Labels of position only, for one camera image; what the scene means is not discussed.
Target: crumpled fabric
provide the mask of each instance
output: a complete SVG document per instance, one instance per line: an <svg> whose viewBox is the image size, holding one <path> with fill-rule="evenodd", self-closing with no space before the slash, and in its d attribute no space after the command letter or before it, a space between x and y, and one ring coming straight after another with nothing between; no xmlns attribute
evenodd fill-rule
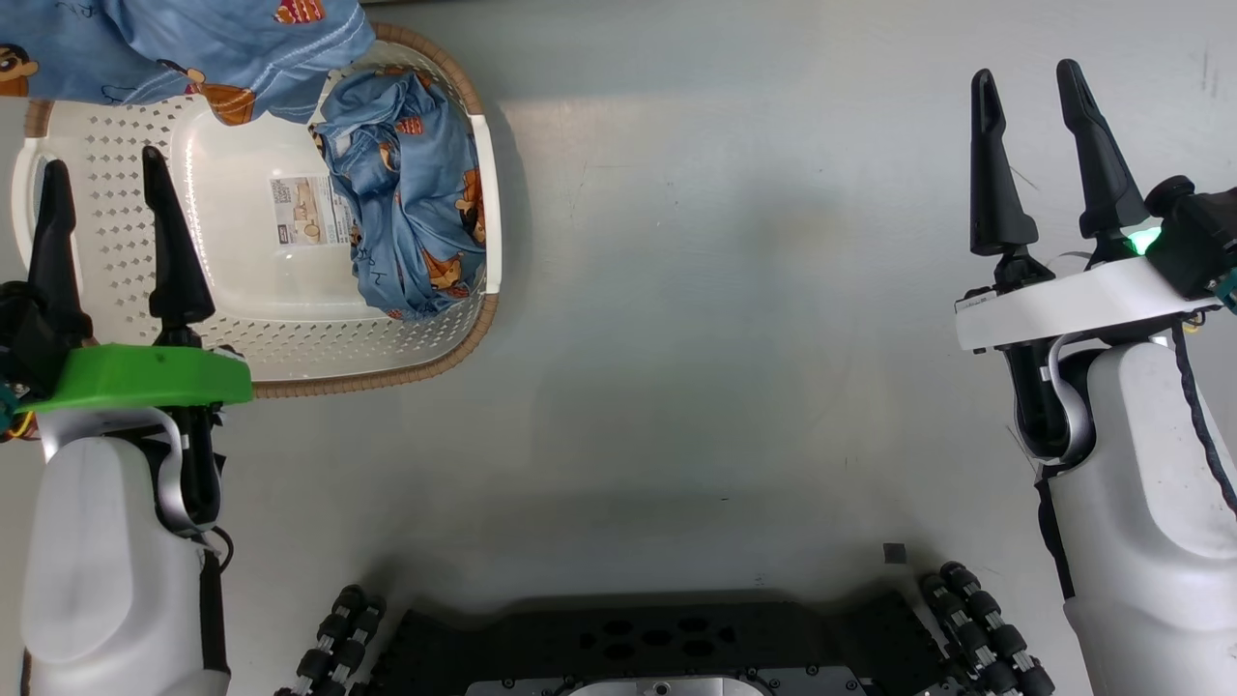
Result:
<svg viewBox="0 0 1237 696"><path fill-rule="evenodd" d="M0 95L207 99L220 121L308 122L330 70L374 43L357 0L7 0Z"/></svg>
<svg viewBox="0 0 1237 696"><path fill-rule="evenodd" d="M345 198L353 273L366 303L404 320L468 297L485 261L476 143L464 112L424 73L354 73L310 130Z"/></svg>

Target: label sticker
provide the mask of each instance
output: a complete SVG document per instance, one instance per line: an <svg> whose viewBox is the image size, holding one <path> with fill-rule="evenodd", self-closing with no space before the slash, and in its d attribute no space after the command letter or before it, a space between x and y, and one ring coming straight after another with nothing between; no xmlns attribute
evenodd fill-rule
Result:
<svg viewBox="0 0 1237 696"><path fill-rule="evenodd" d="M987 302L988 299L996 298L996 295L997 295L996 292L988 291L988 292L985 292L982 294L975 294L974 297L967 297L965 299L959 299L957 302L954 302L954 313L956 314L956 313L961 312L962 309L970 309L971 307L974 307L976 304L982 304L982 303Z"/></svg>
<svg viewBox="0 0 1237 696"><path fill-rule="evenodd" d="M354 234L360 235L348 200L335 194L329 176L272 178L271 200L281 246L350 244Z"/></svg>

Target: white laundry basket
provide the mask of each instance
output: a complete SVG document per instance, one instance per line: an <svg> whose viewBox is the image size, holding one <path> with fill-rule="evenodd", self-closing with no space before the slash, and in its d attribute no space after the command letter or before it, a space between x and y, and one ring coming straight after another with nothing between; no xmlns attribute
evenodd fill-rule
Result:
<svg viewBox="0 0 1237 696"><path fill-rule="evenodd" d="M433 319L395 320L365 304L348 244L281 244L271 179L327 173L306 126L271 115L225 126L197 96L147 106L32 101L12 188L24 261L28 266L43 163L64 159L77 205L78 286L95 336L151 342L158 334L147 310L155 239L142 197L141 147L155 145L167 157L218 309L197 328L207 346L229 344L247 359L257 397L375 389L455 367L480 342L499 305L502 229L490 131L481 100L455 61L411 31L374 28L374 48L332 75L327 89L357 69L413 67L468 114L487 248L484 281L466 299Z"/></svg>

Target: basket handle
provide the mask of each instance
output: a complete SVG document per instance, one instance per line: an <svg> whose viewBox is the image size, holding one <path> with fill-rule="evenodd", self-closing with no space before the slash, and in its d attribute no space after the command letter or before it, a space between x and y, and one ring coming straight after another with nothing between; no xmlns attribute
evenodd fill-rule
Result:
<svg viewBox="0 0 1237 696"><path fill-rule="evenodd" d="M35 252L35 223L38 220L36 202L40 190L36 189L35 183L38 180L38 172L43 166L54 159L59 159L59 157L47 148L46 137L27 137L12 164L12 189L10 190L12 236L17 242L17 255L21 256L21 263L27 271ZM69 244L75 260L78 258L77 235L69 236ZM74 262L73 272L78 287L83 287L82 266Z"/></svg>
<svg viewBox="0 0 1237 696"><path fill-rule="evenodd" d="M499 203L499 169L494 161L494 140L485 114L469 114L476 141L477 167L481 169L481 195L485 205L485 292L497 294L502 283L502 205Z"/></svg>

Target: blue bedsheet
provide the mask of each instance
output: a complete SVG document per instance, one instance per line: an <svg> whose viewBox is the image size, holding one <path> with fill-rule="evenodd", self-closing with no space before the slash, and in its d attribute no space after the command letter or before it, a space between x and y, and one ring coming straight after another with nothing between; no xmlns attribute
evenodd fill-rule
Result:
<svg viewBox="0 0 1237 696"><path fill-rule="evenodd" d="M223 122L308 122L327 74L374 43L356 0L7 0L0 95L150 104L200 94Z"/></svg>
<svg viewBox="0 0 1237 696"><path fill-rule="evenodd" d="M432 316L469 295L485 260L485 214L468 117L428 75L366 69L322 106L314 137L359 229L353 272L392 318Z"/></svg>

